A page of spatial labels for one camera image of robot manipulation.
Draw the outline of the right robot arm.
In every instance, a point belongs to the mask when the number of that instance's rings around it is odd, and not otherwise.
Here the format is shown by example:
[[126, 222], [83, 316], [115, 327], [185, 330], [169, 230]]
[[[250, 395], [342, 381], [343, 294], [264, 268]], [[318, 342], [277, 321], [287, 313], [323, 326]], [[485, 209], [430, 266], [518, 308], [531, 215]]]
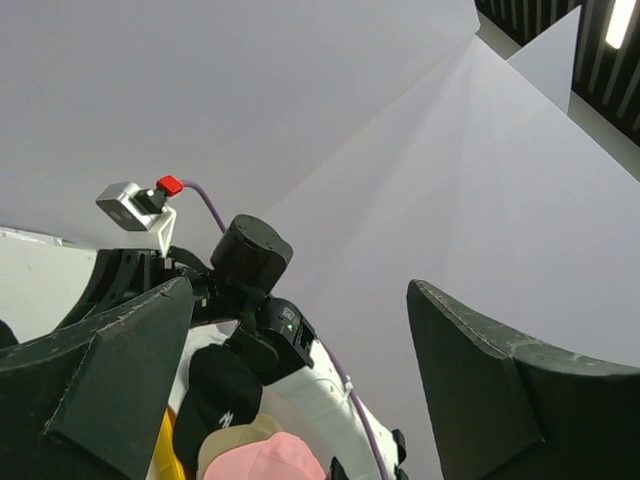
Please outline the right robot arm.
[[98, 252], [90, 281], [62, 326], [105, 312], [173, 277], [187, 277], [193, 288], [192, 326], [237, 321], [223, 348], [326, 442], [333, 456], [331, 478], [405, 478], [402, 432], [375, 418], [301, 311], [273, 295], [293, 249], [271, 226], [250, 215], [236, 216], [205, 266], [173, 246], [175, 211], [150, 215], [142, 225], [121, 214], [112, 217], [132, 234], [134, 246]]

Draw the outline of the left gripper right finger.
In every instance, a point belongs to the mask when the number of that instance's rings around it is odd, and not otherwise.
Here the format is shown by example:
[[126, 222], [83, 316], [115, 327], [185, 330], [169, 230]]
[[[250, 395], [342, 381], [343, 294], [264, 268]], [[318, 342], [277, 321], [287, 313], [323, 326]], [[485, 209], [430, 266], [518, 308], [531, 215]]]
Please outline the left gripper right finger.
[[639, 371], [573, 353], [410, 282], [409, 324], [447, 479], [635, 479]]

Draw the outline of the pink baseball cap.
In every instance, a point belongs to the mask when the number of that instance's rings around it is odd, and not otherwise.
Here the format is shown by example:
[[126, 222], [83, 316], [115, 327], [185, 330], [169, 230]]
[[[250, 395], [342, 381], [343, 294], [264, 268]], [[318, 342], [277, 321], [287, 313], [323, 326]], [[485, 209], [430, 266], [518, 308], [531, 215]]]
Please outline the pink baseball cap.
[[307, 444], [287, 432], [231, 449], [213, 459], [203, 479], [323, 480], [325, 470]]

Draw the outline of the beige baseball cap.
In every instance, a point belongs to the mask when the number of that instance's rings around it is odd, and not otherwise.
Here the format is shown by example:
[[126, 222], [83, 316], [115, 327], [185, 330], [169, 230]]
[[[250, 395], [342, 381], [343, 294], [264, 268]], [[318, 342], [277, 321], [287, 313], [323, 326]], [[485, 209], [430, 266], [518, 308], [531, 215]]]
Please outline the beige baseball cap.
[[230, 426], [208, 435], [197, 458], [197, 479], [203, 479], [208, 466], [220, 455], [239, 447], [268, 440], [283, 428], [272, 417], [259, 413], [249, 424]]

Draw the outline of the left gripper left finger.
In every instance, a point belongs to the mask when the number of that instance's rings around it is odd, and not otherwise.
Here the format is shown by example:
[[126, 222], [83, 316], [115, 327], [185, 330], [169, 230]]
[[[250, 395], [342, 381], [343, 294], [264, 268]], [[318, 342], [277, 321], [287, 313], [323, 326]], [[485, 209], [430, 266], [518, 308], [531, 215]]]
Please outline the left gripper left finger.
[[2, 478], [145, 478], [192, 311], [180, 277], [2, 349]]

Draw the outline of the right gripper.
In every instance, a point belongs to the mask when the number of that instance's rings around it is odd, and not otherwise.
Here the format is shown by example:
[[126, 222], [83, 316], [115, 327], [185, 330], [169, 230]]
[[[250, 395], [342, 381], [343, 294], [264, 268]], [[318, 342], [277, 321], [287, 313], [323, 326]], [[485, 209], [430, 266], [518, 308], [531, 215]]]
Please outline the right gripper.
[[172, 301], [171, 266], [154, 250], [98, 251], [84, 291], [54, 331], [97, 333], [154, 314]]

